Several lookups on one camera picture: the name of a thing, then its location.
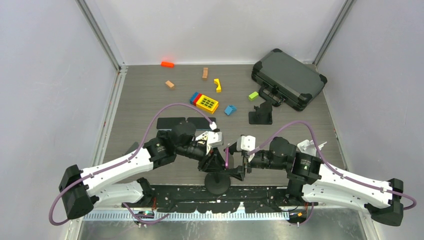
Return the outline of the silver phone black screen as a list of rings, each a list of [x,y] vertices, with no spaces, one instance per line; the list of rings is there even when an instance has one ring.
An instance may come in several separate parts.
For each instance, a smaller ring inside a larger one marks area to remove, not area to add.
[[[173,127],[185,120],[185,117],[159,117],[156,122],[156,129],[161,131],[170,131]]]

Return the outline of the black round-base pole stand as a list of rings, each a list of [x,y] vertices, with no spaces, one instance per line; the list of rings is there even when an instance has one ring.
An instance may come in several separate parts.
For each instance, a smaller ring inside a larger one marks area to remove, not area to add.
[[[213,195],[223,195],[231,186],[231,178],[244,181],[245,174],[246,171],[241,166],[218,172],[208,172],[204,179],[204,186]]]

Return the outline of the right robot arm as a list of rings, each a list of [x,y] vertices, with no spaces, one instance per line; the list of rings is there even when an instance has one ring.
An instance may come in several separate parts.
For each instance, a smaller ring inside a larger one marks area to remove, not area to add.
[[[363,177],[297,150],[283,137],[274,137],[268,150],[253,149],[255,137],[242,135],[225,149],[225,158],[240,152],[243,172],[254,168],[286,171],[289,182],[286,198],[293,205],[323,203],[369,213],[371,219],[387,226],[398,227],[404,216],[401,197],[393,192],[404,189],[403,181],[375,180]]]

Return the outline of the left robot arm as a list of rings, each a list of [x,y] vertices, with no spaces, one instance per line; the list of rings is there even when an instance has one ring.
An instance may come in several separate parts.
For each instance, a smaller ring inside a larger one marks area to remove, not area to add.
[[[62,200],[67,219],[78,219],[104,205],[146,200],[147,182],[119,182],[171,164],[178,155],[199,163],[221,159],[218,147],[223,145],[222,132],[215,128],[196,135],[196,131],[193,123],[184,121],[171,130],[159,130],[155,138],[115,160],[83,169],[76,164],[66,168],[58,199]]]

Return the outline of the purple phone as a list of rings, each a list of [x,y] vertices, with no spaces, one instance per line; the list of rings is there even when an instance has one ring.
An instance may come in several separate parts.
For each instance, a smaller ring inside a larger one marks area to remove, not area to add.
[[[228,145],[224,149],[225,155],[224,155],[224,166],[226,169],[232,169],[234,167],[234,157],[230,153],[230,146]]]

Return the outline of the teal-edged phone black screen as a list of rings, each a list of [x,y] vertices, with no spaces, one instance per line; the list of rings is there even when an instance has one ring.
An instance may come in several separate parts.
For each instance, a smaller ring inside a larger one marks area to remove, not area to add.
[[[197,131],[210,131],[210,123],[204,117],[188,117],[186,119],[189,123],[192,123]]]

